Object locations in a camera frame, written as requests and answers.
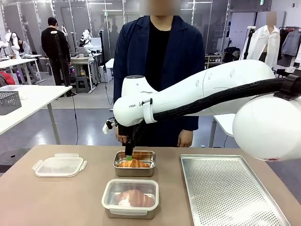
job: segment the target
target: white shirt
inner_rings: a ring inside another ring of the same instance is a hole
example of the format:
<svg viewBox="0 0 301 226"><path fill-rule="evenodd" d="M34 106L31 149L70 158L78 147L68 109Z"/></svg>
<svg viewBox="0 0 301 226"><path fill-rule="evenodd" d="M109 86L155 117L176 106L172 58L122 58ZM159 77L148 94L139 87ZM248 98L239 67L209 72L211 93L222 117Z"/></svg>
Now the white shirt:
<svg viewBox="0 0 301 226"><path fill-rule="evenodd" d="M246 40L243 52L240 55L240 60L244 59L247 42L248 39ZM268 52L265 63L272 68L277 65L280 47L280 30L275 26L272 33L269 32L267 25L255 31L250 42L247 59L259 60L266 45L268 45Z"/></svg>

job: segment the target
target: wire basket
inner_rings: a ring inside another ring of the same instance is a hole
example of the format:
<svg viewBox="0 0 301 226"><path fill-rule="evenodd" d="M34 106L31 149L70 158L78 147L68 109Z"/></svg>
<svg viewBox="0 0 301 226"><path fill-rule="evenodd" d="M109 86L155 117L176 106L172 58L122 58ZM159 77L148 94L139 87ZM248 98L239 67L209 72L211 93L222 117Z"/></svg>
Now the wire basket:
<svg viewBox="0 0 301 226"><path fill-rule="evenodd" d="M22 107L18 91L0 91L0 115L6 115Z"/></svg>

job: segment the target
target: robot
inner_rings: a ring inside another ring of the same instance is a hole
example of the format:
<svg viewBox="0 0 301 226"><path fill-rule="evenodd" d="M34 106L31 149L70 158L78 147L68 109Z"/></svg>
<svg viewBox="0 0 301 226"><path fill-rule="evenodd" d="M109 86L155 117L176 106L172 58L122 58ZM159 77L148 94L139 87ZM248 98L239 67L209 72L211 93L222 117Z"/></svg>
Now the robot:
<svg viewBox="0 0 301 226"><path fill-rule="evenodd" d="M62 32L64 33L65 37L68 36L67 29L65 28L65 25L62 25Z"/></svg>
<svg viewBox="0 0 301 226"><path fill-rule="evenodd" d="M89 30L83 32L79 41L79 47L84 47L89 56L92 56L92 53L94 53L94 51L91 51L94 46L91 44L91 32Z"/></svg>
<svg viewBox="0 0 301 226"><path fill-rule="evenodd" d="M8 32L5 35L5 39L6 41L0 41L0 48L7 48L9 46L9 43L11 43L11 49L13 50L16 59L21 58L20 57L20 53L19 53L19 43L18 43L18 36L15 32L10 32L10 30L8 30Z"/></svg>
<svg viewBox="0 0 301 226"><path fill-rule="evenodd" d="M264 161L301 158L301 71L276 79L263 62L242 60L192 75L161 91L143 76L124 79L104 133L113 126L128 137L131 156L145 123L188 116L236 113L233 133L249 155Z"/></svg>

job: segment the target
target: man in black clothes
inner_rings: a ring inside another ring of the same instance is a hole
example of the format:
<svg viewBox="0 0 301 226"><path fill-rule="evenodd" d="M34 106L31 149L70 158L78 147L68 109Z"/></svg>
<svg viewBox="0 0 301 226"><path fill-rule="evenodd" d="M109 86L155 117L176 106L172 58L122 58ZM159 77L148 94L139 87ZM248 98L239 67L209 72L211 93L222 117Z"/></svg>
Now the man in black clothes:
<svg viewBox="0 0 301 226"><path fill-rule="evenodd" d="M64 36L64 33L59 31L57 20L54 17L48 18L49 27L43 30L41 36L42 48L46 55L49 57L49 61L52 67L53 76L55 78L55 84L57 86L62 85L61 72L64 72L65 79L64 83L70 86L70 74L69 74L69 65L71 65L69 44ZM60 46L63 55L63 65L60 63L58 56L58 50L56 46L55 35L52 34L52 31L57 31L57 35L60 40ZM75 96L76 93L73 93L71 90L67 92L67 97Z"/></svg>
<svg viewBox="0 0 301 226"><path fill-rule="evenodd" d="M149 0L150 16L123 25L115 50L114 101L121 97L122 83L129 75L143 75L162 91L205 68L203 37L175 12L174 0ZM136 146L190 147L198 117L147 124ZM121 143L126 136L116 138Z"/></svg>

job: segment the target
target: black pants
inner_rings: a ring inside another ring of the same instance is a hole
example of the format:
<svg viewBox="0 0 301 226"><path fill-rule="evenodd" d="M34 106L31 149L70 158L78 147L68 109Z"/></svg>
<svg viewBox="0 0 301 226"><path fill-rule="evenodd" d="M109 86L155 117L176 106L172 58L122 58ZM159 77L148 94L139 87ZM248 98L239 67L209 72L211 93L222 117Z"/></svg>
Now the black pants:
<svg viewBox="0 0 301 226"><path fill-rule="evenodd" d="M66 81L64 81L64 84L67 86L70 86L70 74L69 74L69 67L68 67L68 61L67 59L63 60L63 65L61 66L60 60L57 59L49 59L50 64L51 64L51 68L52 68L52 72L53 72L53 76L55 78L55 84L57 86L61 86L62 85L62 79L61 79L61 71L62 73L65 73L65 79Z"/></svg>

